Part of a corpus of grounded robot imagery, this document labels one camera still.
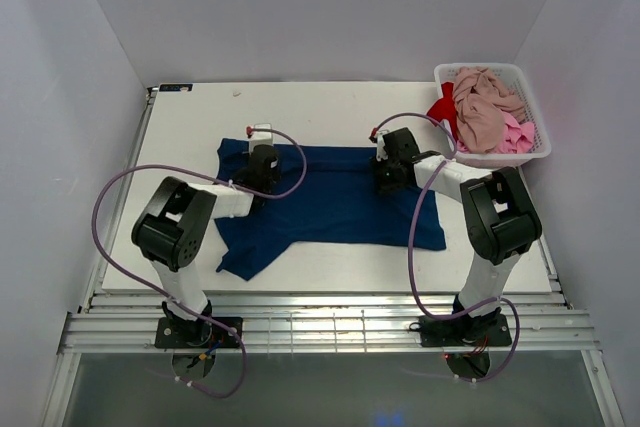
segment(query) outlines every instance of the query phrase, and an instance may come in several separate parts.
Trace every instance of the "metal frame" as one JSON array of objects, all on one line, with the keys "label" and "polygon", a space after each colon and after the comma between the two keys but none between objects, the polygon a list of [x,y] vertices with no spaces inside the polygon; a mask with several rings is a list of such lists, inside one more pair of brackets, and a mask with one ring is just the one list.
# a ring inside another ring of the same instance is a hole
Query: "metal frame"
[{"label": "metal frame", "polygon": [[[148,89],[147,105],[127,166],[136,164],[158,88]],[[105,246],[115,240],[131,179],[120,188]],[[551,293],[509,295],[521,317],[518,350],[581,351],[602,417],[607,426],[623,425],[589,314],[572,310],[562,293],[544,236],[540,249],[547,265]],[[60,426],[69,404],[82,353],[164,353],[153,348],[162,298],[148,291],[110,294],[102,290],[107,263],[96,261],[82,304],[70,315],[60,343],[55,379],[43,426]],[[422,348],[408,326],[420,311],[410,295],[259,295],[209,293],[216,315],[245,319],[244,340],[250,353],[442,352]],[[435,313],[448,313],[453,295],[422,297]],[[514,321],[506,312],[509,325]],[[447,351],[460,349],[447,348]],[[234,355],[225,351],[225,355]]]}]

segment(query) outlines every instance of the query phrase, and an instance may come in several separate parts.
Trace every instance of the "pile of clothes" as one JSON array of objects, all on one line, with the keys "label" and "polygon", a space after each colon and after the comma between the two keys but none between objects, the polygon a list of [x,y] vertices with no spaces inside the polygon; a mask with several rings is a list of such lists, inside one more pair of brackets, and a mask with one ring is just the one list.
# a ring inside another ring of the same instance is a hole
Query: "pile of clothes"
[{"label": "pile of clothes", "polygon": [[525,104],[488,67],[462,67],[427,115],[448,120],[460,152],[525,154],[536,127],[525,122]]}]

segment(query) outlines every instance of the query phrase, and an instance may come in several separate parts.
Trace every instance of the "beige cloth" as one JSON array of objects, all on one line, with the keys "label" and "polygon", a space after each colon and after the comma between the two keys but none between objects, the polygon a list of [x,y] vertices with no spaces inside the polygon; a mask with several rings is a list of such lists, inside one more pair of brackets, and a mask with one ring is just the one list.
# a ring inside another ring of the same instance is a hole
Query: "beige cloth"
[{"label": "beige cloth", "polygon": [[491,152],[502,142],[505,124],[501,111],[518,122],[525,120],[524,102],[488,67],[462,67],[454,81],[453,101],[458,137],[474,154]]}]

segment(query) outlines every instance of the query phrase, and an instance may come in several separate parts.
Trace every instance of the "white wall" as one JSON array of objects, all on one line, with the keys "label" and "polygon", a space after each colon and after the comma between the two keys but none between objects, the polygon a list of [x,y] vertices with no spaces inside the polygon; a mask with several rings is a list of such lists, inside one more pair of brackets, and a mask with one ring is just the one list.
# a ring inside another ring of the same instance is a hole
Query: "white wall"
[{"label": "white wall", "polygon": [[144,89],[96,0],[0,0],[0,424],[37,425]]},{"label": "white wall", "polygon": [[562,285],[640,425],[640,0],[548,0],[516,63],[552,137],[526,174]]},{"label": "white wall", "polygon": [[433,79],[512,61],[545,0],[98,0],[146,86]]}]

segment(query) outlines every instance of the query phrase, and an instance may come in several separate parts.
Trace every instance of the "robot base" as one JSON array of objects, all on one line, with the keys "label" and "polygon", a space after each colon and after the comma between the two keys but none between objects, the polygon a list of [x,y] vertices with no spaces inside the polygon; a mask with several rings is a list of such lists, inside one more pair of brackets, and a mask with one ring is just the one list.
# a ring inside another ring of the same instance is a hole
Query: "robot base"
[{"label": "robot base", "polygon": [[[487,326],[478,340],[488,337],[487,347],[508,347],[511,345],[511,334],[507,325],[507,318],[498,314],[495,323]],[[472,347],[473,341],[465,341],[455,329],[455,321],[447,322],[432,320],[422,316],[418,319],[418,327],[410,330],[420,332],[420,345],[422,347]]]},{"label": "robot base", "polygon": [[[236,333],[242,338],[242,317],[213,317],[213,320],[236,329]],[[220,342],[218,349],[237,349],[240,347],[238,341],[229,332],[215,325],[211,326],[211,336],[213,343]],[[197,348],[185,342],[177,332],[174,332],[169,324],[169,319],[166,317],[162,317],[158,321],[154,346],[157,349],[165,350]]]}]

